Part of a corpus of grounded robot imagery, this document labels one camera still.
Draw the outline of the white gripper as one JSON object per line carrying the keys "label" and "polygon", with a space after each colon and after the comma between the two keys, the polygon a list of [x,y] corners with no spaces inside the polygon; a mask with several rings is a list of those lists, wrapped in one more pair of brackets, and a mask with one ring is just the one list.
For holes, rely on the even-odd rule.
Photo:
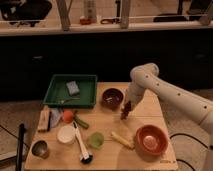
{"label": "white gripper", "polygon": [[145,89],[136,83],[130,83],[125,91],[124,113],[128,115],[143,99]]}

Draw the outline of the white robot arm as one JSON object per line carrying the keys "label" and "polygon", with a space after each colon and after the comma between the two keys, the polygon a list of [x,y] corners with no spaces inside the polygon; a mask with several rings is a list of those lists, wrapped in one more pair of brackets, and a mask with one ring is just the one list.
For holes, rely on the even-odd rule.
{"label": "white robot arm", "polygon": [[159,68],[154,63],[136,66],[131,70],[131,82],[125,91],[121,118],[127,118],[129,112],[142,101],[146,89],[152,91],[209,134],[209,147],[202,171],[213,171],[213,102],[165,82],[158,75]]}

